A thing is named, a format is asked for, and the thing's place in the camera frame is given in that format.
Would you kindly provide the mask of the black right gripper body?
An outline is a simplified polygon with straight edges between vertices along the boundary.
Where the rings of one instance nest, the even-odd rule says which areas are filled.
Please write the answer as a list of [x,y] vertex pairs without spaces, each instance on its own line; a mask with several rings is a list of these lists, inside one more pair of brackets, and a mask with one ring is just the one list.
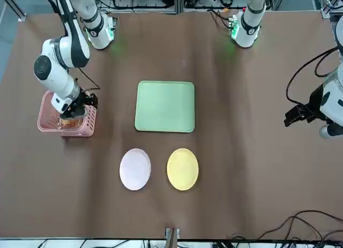
[[81,108],[84,108],[86,109],[86,106],[85,105],[85,98],[86,98],[86,95],[85,95],[85,92],[81,92],[78,96],[78,98],[73,101],[72,105],[71,105],[71,110],[76,110],[77,108],[78,109],[81,109]]

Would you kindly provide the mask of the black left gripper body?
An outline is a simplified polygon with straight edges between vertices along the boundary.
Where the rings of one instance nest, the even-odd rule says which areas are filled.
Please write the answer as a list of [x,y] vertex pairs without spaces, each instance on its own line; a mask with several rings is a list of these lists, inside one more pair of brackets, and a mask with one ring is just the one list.
[[309,97],[308,108],[313,114],[317,115],[317,119],[325,120],[326,116],[320,111],[320,105],[323,98],[323,86],[318,86]]

